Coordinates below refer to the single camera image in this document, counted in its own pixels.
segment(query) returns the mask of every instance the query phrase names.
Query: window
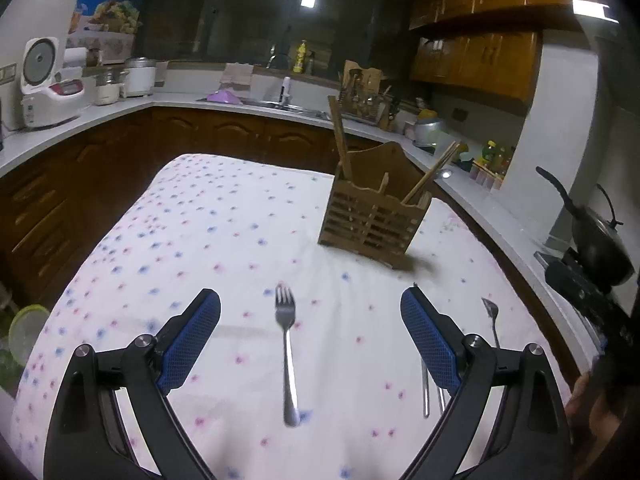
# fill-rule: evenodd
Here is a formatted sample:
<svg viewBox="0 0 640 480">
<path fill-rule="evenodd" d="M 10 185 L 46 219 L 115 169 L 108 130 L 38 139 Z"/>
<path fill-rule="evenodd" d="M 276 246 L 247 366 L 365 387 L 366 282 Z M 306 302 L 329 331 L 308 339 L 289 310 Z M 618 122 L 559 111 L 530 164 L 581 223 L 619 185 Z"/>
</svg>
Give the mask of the window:
<svg viewBox="0 0 640 480">
<path fill-rule="evenodd" d="M 399 63 L 404 57 L 394 57 L 394 50 L 406 49 L 398 33 L 408 30 L 412 0 L 147 2 L 136 42 L 142 56 L 291 69 L 298 45 L 306 40 L 313 75 L 325 78 L 336 80 L 346 59 L 369 66 L 374 55 L 393 72 L 407 64 Z"/>
</svg>

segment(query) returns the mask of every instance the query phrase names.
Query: spoon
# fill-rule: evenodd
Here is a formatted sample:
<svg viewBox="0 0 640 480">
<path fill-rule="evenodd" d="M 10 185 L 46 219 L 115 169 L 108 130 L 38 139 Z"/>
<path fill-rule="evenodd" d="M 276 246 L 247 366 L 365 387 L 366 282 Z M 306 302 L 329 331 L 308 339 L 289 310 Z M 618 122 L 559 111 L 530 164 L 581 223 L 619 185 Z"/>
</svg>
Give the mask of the spoon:
<svg viewBox="0 0 640 480">
<path fill-rule="evenodd" d="M 486 309 L 487 314 L 492 321 L 492 329 L 494 330 L 494 339 L 495 339 L 495 347 L 500 348 L 500 343 L 498 341 L 498 334 L 495 331 L 495 320 L 498 319 L 498 306 L 491 300 L 487 298 L 482 298 L 482 302 L 484 303 L 484 307 Z"/>
</svg>

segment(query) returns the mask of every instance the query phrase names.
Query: pan handle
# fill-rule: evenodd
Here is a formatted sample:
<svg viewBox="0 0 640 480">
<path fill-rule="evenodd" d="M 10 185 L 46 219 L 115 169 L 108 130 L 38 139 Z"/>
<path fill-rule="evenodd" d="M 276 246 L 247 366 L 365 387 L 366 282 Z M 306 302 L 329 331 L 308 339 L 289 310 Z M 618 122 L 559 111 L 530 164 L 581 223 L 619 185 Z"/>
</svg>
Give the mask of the pan handle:
<svg viewBox="0 0 640 480">
<path fill-rule="evenodd" d="M 611 222 L 608 222 L 609 227 L 611 227 L 612 229 L 615 229 L 619 225 L 624 225 L 624 222 L 618 222 L 616 220 L 616 212 L 613 211 L 613 204 L 611 203 L 611 199 L 609 198 L 609 195 L 607 194 L 607 192 L 604 191 L 604 188 L 600 184 L 596 184 L 596 187 L 602 192 L 602 194 L 604 195 L 604 198 L 607 199 L 607 202 L 609 203 L 609 209 L 611 209 Z"/>
<path fill-rule="evenodd" d="M 574 201 L 571 200 L 571 197 L 569 197 L 569 194 L 566 192 L 566 189 L 564 188 L 562 183 L 547 170 L 540 168 L 540 166 L 536 166 L 536 171 L 558 190 L 558 193 L 560 193 L 560 196 L 564 201 L 564 207 L 567 208 L 567 211 L 573 216 L 578 216 L 578 208 L 575 206 Z"/>
</svg>

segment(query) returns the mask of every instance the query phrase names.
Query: purple item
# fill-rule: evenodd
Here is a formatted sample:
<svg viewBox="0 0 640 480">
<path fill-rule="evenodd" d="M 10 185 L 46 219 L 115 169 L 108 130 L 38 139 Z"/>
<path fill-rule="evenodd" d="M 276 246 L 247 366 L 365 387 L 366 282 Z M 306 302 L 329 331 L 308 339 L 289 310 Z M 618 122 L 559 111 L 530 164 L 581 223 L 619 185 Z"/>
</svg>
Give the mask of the purple item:
<svg viewBox="0 0 640 480">
<path fill-rule="evenodd" d="M 212 103 L 226 103 L 229 105 L 241 105 L 242 101 L 229 90 L 218 90 L 207 96 L 207 101 Z"/>
</svg>

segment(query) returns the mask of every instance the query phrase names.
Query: tablecloth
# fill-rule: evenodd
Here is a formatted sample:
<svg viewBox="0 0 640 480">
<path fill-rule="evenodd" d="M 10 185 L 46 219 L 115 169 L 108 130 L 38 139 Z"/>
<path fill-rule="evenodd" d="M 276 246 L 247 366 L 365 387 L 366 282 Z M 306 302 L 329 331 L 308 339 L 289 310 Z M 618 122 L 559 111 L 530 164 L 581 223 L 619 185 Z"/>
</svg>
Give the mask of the tablecloth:
<svg viewBox="0 0 640 480">
<path fill-rule="evenodd" d="M 215 155 L 167 164 L 103 238 L 56 303 L 20 381 L 11 446 L 39 478 L 54 400 L 73 350 L 125 347 L 156 333 L 202 288 L 222 315 L 184 386 L 168 399 L 219 479 L 399 478 L 439 416 L 422 417 L 420 357 L 399 299 L 417 282 L 465 333 L 493 343 L 481 297 L 500 306 L 504 348 L 548 343 L 500 267 L 433 200 L 408 254 L 412 272 L 317 244 L 332 176 Z M 291 343 L 302 424 L 282 421 L 282 331 L 274 288 L 296 300 Z M 497 411 L 492 392 L 463 468 L 478 462 Z M 122 416 L 140 465 L 158 471 L 125 390 Z"/>
</svg>

